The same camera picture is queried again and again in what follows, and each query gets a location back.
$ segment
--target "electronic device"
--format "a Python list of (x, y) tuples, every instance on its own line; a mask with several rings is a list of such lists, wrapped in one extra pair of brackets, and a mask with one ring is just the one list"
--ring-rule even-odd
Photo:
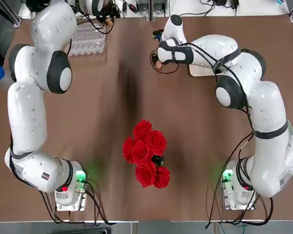
[(216, 6), (224, 6), (227, 3), (227, 0), (213, 0)]

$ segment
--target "clear plastic container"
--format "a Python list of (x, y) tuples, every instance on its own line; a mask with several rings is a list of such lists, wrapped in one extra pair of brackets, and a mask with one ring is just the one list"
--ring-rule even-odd
[[(99, 28), (101, 32), (106, 32), (105, 27), (101, 28), (102, 25), (98, 23), (94, 23), (94, 25)], [(103, 53), (106, 35), (101, 32), (95, 29), (90, 22), (79, 25), (73, 35), (72, 46), (68, 55)]]
[(14, 83), (9, 73), (0, 66), (0, 88), (8, 90), (10, 86)]

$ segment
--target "wire bundle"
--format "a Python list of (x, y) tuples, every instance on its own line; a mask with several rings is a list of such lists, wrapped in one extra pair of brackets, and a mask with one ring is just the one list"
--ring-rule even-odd
[[(104, 221), (104, 223), (106, 225), (114, 225), (116, 223), (110, 223), (107, 218), (106, 218), (106, 215), (104, 213), (104, 210), (103, 210), (103, 207), (101, 205), (101, 198), (100, 199), (100, 202), (98, 203), (96, 198), (95, 198), (95, 193), (94, 193), (94, 189), (93, 189), (93, 186), (91, 185), (91, 183), (87, 182), (87, 185), (90, 186), (91, 188), (91, 192), (89, 191), (85, 191), (85, 193), (92, 199), (92, 201), (94, 202), (94, 226), (99, 226), (100, 223), (97, 223), (97, 220), (98, 220), (98, 217), (100, 215), (101, 219)], [(44, 204), (48, 210), (48, 213), (51, 217), (51, 219), (57, 223), (57, 224), (60, 224), (60, 223), (69, 223), (69, 224), (85, 224), (84, 221), (79, 221), (79, 222), (70, 222), (70, 221), (63, 221), (61, 220), (58, 215), (56, 214), (56, 211), (57, 211), (57, 207), (55, 205), (54, 208), (52, 208), (51, 206), (51, 202), (50, 202), (50, 199), (49, 199), (49, 196), (47, 193), (43, 193), (41, 191), (39, 191), (42, 198), (43, 198), (43, 201), (44, 201)]]

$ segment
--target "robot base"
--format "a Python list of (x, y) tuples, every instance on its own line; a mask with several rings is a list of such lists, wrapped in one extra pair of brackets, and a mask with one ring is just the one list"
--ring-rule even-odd
[(54, 192), (58, 211), (84, 211), (86, 205), (85, 181), (86, 174), (78, 162), (71, 161), (73, 175), (67, 191)]
[[(222, 195), (226, 210), (245, 210), (254, 191), (248, 191), (244, 189), (238, 182), (235, 173), (235, 167), (237, 160), (232, 160), (228, 163), (221, 178)], [(254, 210), (253, 203), (255, 201), (255, 195), (249, 204), (248, 209)]]
[(79, 194), (78, 200), (74, 205), (63, 206), (56, 203), (58, 211), (85, 211), (86, 208), (86, 194)]

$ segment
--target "label sticker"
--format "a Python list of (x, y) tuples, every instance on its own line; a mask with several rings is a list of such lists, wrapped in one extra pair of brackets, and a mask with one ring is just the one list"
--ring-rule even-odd
[(280, 189), (282, 189), (288, 181), (293, 176), (293, 171), (289, 165), (287, 165), (286, 169), (283, 172), (283, 175), (279, 178)]
[(251, 194), (252, 194), (252, 193), (242, 192), (242, 197), (249, 198), (249, 197), (251, 197)]
[(44, 173), (42, 174), (42, 176), (41, 176), (41, 178), (42, 178), (42, 179), (45, 179), (45, 180), (49, 180), (49, 177), (50, 177), (50, 175), (49, 175), (48, 173), (46, 173), (46, 172), (44, 172)]
[(67, 193), (62, 193), (62, 194), (56, 193), (56, 196), (57, 196), (57, 199), (66, 199), (66, 198), (68, 198)]
[(15, 172), (19, 176), (19, 178), (23, 178), (23, 176), (21, 175), (23, 173), (23, 167), (21, 167), (17, 164), (14, 164), (14, 168), (15, 168)]

